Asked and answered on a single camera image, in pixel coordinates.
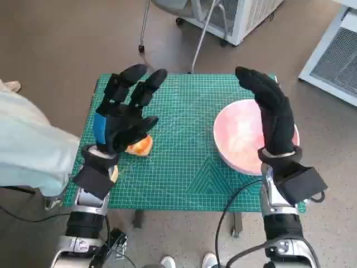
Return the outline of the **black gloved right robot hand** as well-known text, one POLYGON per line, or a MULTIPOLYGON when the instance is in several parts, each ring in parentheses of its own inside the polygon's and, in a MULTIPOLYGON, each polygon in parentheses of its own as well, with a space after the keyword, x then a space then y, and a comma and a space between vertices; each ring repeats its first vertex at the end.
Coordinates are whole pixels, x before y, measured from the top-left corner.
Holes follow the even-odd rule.
POLYGON ((242 66, 235 68, 235 76, 242 88, 254 94, 260 108, 264 148, 272 155, 292 153, 293 112, 279 84, 266 74, 242 66))

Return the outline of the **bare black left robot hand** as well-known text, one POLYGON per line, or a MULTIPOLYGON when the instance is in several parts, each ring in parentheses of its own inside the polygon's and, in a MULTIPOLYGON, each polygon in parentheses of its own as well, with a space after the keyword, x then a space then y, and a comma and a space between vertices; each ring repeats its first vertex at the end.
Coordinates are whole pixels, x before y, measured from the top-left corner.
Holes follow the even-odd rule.
POLYGON ((101 152, 123 152, 146 138, 147 132, 157 124, 157 116, 144 118, 142 112, 165 81, 167 70, 158 69, 140 81, 147 69, 144 64, 136 64, 110 76, 94 113, 93 134, 101 152))

